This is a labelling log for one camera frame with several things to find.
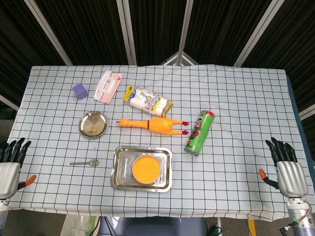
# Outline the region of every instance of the yellow rubber chicken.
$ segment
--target yellow rubber chicken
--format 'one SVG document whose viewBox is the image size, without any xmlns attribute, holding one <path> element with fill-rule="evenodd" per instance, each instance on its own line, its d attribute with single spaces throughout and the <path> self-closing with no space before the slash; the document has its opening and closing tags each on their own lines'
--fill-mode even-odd
<svg viewBox="0 0 315 236">
<path fill-rule="evenodd" d="M 132 121 L 129 119 L 121 119 L 117 121 L 120 126 L 136 126 L 141 128 L 147 128 L 151 132 L 160 133 L 160 134 L 188 134 L 187 130 L 173 130 L 174 124 L 182 124 L 184 126 L 189 125 L 186 121 L 169 119 L 169 118 L 153 118 L 151 120 L 145 121 Z"/>
</svg>

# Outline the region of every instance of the purple cube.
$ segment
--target purple cube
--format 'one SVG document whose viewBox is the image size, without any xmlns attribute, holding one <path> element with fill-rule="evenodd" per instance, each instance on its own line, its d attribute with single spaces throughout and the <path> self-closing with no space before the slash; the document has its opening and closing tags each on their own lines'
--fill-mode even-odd
<svg viewBox="0 0 315 236">
<path fill-rule="evenodd" d="M 72 88 L 77 97 L 81 100 L 89 95 L 82 84 L 78 84 Z"/>
</svg>

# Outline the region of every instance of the metal spoon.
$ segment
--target metal spoon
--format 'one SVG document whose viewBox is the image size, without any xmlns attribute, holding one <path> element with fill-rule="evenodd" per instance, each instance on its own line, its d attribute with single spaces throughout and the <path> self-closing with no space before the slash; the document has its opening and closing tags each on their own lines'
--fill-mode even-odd
<svg viewBox="0 0 315 236">
<path fill-rule="evenodd" d="M 99 160 L 92 159 L 91 161 L 88 162 L 71 162 L 69 165 L 74 166 L 74 165 L 90 165 L 90 166 L 98 166 L 99 165 Z"/>
</svg>

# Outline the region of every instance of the orange plate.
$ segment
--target orange plate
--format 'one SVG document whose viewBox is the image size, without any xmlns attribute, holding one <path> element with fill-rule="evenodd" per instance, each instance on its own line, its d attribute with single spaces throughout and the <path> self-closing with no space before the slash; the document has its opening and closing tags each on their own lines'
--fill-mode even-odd
<svg viewBox="0 0 315 236">
<path fill-rule="evenodd" d="M 150 155 L 139 156 L 132 165 L 134 178 L 143 184 L 156 181 L 161 173 L 159 161 Z"/>
</svg>

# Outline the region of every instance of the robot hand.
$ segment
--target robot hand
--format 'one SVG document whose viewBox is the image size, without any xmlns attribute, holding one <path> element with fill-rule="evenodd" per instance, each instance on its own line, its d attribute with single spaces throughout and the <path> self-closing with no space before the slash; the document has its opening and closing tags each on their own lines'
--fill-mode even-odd
<svg viewBox="0 0 315 236">
<path fill-rule="evenodd" d="M 260 169 L 261 179 L 268 185 L 279 189 L 286 196 L 286 208 L 292 223 L 280 229 L 282 235 L 292 228 L 295 236 L 311 236 L 315 233 L 315 222 L 310 215 L 311 205 L 302 199 L 308 193 L 302 166 L 297 162 L 294 149 L 290 144 L 284 144 L 271 137 L 272 142 L 266 140 L 274 161 L 278 182 L 270 180 Z"/>
<path fill-rule="evenodd" d="M 20 169 L 31 145 L 31 141 L 28 141 L 21 149 L 24 140 L 25 138 L 21 138 L 18 142 L 13 141 L 0 149 L 0 200 L 11 198 L 17 190 L 30 185 L 36 179 L 36 176 L 32 176 L 25 182 L 18 182 Z"/>
</svg>

